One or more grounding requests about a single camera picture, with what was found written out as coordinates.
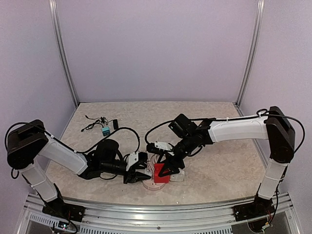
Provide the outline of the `red cube socket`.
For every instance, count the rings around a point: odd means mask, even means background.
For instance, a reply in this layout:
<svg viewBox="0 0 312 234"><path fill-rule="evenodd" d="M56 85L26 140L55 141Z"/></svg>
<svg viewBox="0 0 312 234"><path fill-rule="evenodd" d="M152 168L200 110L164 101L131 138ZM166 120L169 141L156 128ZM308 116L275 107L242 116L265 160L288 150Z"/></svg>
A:
<svg viewBox="0 0 312 234"><path fill-rule="evenodd" d="M155 183L169 183L170 171L168 169L163 169L164 163L154 164L154 182Z"/></svg>

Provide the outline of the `white USB charger plug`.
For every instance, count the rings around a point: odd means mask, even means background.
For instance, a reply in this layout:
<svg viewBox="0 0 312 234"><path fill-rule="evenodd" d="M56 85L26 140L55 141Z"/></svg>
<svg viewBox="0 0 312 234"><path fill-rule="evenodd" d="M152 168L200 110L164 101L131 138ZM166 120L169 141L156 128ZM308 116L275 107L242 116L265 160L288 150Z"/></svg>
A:
<svg viewBox="0 0 312 234"><path fill-rule="evenodd" d="M154 176L154 171L153 170L150 170L149 168L145 168L144 169L144 174L150 176L150 177L153 177Z"/></svg>

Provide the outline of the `teal USB charger plug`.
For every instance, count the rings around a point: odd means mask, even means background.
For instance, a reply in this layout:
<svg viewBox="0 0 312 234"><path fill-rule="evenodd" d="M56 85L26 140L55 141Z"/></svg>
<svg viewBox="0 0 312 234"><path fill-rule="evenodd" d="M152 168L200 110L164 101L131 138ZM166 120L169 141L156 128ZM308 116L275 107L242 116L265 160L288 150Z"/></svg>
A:
<svg viewBox="0 0 312 234"><path fill-rule="evenodd" d="M111 132L110 132L110 128L108 126L105 126L105 127L102 127L102 135L105 137L105 136L108 136Z"/></svg>

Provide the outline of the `black power adapter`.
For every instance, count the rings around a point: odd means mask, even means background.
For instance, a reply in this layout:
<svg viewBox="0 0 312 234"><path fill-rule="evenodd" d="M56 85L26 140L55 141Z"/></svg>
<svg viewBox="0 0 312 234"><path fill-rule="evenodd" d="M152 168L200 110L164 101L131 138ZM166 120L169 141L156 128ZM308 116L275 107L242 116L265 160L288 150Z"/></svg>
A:
<svg viewBox="0 0 312 234"><path fill-rule="evenodd" d="M119 128L119 124L118 124L118 120L117 119L113 119L113 128L115 130L117 130Z"/></svg>

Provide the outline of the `pink round power strip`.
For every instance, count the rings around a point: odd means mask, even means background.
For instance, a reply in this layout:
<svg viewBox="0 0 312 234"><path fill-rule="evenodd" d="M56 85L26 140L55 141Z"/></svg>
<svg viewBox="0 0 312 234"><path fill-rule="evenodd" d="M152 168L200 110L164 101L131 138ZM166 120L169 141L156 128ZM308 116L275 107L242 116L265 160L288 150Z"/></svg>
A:
<svg viewBox="0 0 312 234"><path fill-rule="evenodd" d="M159 191L165 187L166 183L156 183L153 179L142 181L142 185L144 188L150 191Z"/></svg>

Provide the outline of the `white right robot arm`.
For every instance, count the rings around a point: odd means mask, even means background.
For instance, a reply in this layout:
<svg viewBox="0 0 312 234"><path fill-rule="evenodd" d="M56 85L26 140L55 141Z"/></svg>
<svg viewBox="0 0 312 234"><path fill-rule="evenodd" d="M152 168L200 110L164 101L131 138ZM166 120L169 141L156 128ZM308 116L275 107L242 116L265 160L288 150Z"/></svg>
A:
<svg viewBox="0 0 312 234"><path fill-rule="evenodd" d="M199 125L180 114L169 124L169 128L181 140L171 149L165 150L166 159L158 175L164 177L179 173L185 167L184 158L200 146L227 140L268 140L270 159L254 200L234 208L239 217L267 215L273 208L273 195L297 151L295 130L290 120L292 117L284 115L276 106L269 110L261 109L253 116L206 118Z"/></svg>

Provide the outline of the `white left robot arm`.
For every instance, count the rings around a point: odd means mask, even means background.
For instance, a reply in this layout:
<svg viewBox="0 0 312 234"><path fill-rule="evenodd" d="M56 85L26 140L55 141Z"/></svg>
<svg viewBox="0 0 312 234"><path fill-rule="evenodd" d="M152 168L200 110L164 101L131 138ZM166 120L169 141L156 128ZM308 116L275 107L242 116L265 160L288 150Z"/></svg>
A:
<svg viewBox="0 0 312 234"><path fill-rule="evenodd" d="M45 157L72 171L78 177L91 180L102 173L122 176L125 184L151 179L142 173L148 156L136 149L123 156L119 143L105 136L90 149L79 152L70 148L49 133L41 120L18 122L10 126L4 137L9 166L18 171L39 195L46 214L71 217L81 215L85 208L65 203L56 184L52 183L36 160Z"/></svg>

